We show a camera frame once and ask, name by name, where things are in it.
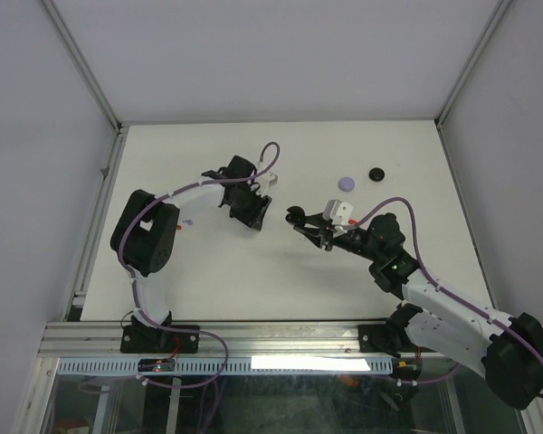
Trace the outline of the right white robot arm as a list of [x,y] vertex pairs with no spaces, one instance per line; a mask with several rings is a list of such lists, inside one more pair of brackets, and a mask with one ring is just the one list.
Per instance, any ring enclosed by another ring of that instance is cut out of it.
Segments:
[[311,215],[291,206],[286,221],[321,250],[337,248],[369,261],[376,285],[401,302],[387,320],[391,346],[414,344],[449,357],[514,409],[543,399],[543,326],[534,316],[500,311],[435,276],[419,249],[405,249],[395,214],[376,207],[352,223],[352,210],[339,200]]

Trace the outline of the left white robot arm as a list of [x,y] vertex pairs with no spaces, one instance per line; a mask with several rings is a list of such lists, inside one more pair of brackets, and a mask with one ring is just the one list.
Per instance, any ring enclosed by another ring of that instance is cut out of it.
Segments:
[[188,186],[155,196],[133,192],[111,235],[110,247],[127,271],[135,308],[123,327],[124,354],[194,354],[199,328],[173,324],[167,305],[167,283],[159,272],[169,262],[183,220],[205,210],[228,207],[231,218],[260,231],[272,199],[268,190],[278,177],[270,168],[234,156]]

